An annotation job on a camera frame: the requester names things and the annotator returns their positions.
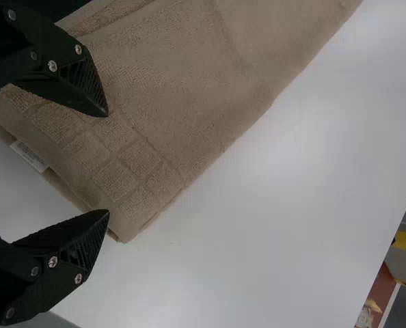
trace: white label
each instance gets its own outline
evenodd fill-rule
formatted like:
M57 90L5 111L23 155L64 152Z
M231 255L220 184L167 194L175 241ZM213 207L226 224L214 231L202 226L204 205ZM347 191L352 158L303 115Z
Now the white label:
M48 164L46 164L38 155L36 155L33 150L27 147L23 142L16 140L10 145L11 149L15 151L19 156L25 159L32 167L37 169L39 173L43 173L48 169Z

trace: yellow object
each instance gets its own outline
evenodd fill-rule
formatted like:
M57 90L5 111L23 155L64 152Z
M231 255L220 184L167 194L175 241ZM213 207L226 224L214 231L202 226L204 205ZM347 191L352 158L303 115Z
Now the yellow object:
M372 299L367 299L366 302L364 303L364 306L370 308L371 310L373 310L375 312L382 313L381 308Z

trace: folded towel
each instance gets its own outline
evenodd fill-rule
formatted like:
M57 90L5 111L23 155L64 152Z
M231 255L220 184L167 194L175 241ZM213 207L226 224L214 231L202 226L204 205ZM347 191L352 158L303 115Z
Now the folded towel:
M9 85L0 125L49 163L74 202L108 208L110 230L127 242L271 106L360 3L94 0L59 24L89 48L110 116Z

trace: bolt head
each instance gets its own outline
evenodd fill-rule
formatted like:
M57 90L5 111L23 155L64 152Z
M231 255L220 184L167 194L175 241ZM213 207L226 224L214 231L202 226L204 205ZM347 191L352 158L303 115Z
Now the bolt head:
M11 21L15 21L16 20L16 12L14 10L9 9L7 11L7 14L10 18Z
M50 69L51 72L57 72L57 64L55 61L50 60L48 62L48 68Z
M76 285L80 284L82 279L83 279L83 276L81 275L81 273L78 273L74 278L75 284Z
M10 309L7 310L5 313L5 318L6 319L11 319L14 316L14 307L11 307Z
M31 276L35 277L37 276L39 273L39 268L37 266L35 266L32 270L31 270Z
M48 266L50 268L54 268L57 265L57 262L59 262L59 260L57 259L57 256L53 256L52 258L50 258L50 260L48 261Z
M77 55L81 55L81 46L80 46L80 44L75 45L75 52L77 53Z

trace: screw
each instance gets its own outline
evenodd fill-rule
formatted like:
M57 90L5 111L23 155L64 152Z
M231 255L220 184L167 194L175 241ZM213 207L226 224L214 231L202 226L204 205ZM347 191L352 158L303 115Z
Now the screw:
M52 258L50 258L50 260L48 261L48 266L50 268L54 268L57 265L57 256L53 256Z
M16 20L16 12L14 12L14 11L11 10L11 9L9 9L9 10L7 11L7 13L9 14L9 18L10 18L12 21L15 21L15 20Z
M48 68L50 69L51 72L56 72L57 71L57 64L55 63L55 61L50 60L48 62Z
M83 278L83 276L81 275L81 273L77 274L74 278L75 284L78 285L81 283L81 279Z
M75 52L77 53L77 55L81 55L81 46L79 44L75 45Z
M5 318L6 319L11 319L14 316L14 307L11 307L10 309L7 310L5 313Z
M31 270L31 276L35 277L37 276L39 273L39 268L37 266L35 266L32 270Z

